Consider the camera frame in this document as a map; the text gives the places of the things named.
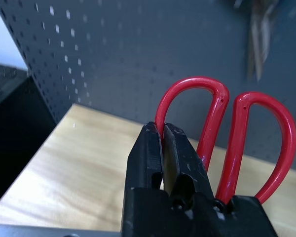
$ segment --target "gray pegboard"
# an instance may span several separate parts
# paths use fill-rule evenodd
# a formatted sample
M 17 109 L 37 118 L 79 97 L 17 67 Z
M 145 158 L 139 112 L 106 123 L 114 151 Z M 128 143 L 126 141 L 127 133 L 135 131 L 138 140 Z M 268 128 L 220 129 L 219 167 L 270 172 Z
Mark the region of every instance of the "gray pegboard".
M 76 102 L 147 122 L 172 83 L 205 75 L 230 90 L 217 139 L 226 147 L 232 100 L 243 91 L 276 97 L 296 119 L 296 0 L 283 1 L 278 9 L 259 83 L 246 80 L 250 11 L 235 10 L 232 2 L 0 0 L 0 14 L 56 121 Z M 183 92 L 167 121 L 197 139 L 210 101 L 205 91 Z M 280 146 L 274 116 L 253 107 L 245 153 L 276 162 Z

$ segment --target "red plastic handle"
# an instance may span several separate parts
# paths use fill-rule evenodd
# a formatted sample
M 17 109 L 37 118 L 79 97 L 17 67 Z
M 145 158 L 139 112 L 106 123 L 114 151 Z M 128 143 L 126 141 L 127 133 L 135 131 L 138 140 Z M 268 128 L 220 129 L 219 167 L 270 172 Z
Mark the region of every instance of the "red plastic handle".
M 162 97 L 156 112 L 155 124 L 162 140 L 164 121 L 172 100 L 182 91 L 191 88 L 203 88 L 213 94 L 213 100 L 205 121 L 201 138 L 196 149 L 196 152 L 203 161 L 205 169 L 207 171 L 215 145 L 218 129 L 221 125 L 222 117 L 229 102 L 229 91 L 224 84 L 222 84 L 218 80 L 207 77 L 192 77 L 176 82 Z
M 228 148 L 216 193 L 216 198 L 225 203 L 228 203 L 235 194 L 245 145 L 249 110 L 253 104 L 260 104 L 272 111 L 282 131 L 282 148 L 278 162 L 265 185 L 256 194 L 261 203 L 264 203 L 275 192 L 294 160 L 296 152 L 296 125 L 288 109 L 278 100 L 261 92 L 246 92 L 238 95 L 233 104 Z

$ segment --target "pegboard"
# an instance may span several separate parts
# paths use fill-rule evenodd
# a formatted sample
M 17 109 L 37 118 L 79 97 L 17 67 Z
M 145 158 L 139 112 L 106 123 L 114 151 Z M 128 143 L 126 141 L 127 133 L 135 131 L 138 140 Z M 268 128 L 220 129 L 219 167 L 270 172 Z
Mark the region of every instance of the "pegboard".
M 259 83 L 246 79 L 250 9 L 236 10 L 233 2 L 0 0 L 0 14 L 55 121 L 79 103 L 144 123 L 154 119 L 171 84 L 204 75 L 230 90 L 216 142 L 226 147 L 232 100 L 243 91 L 274 96 L 296 119 L 296 0 L 283 1 L 277 10 Z M 185 91 L 167 121 L 198 139 L 210 102 L 205 91 Z M 276 162 L 280 147 L 274 116 L 253 107 L 245 153 Z

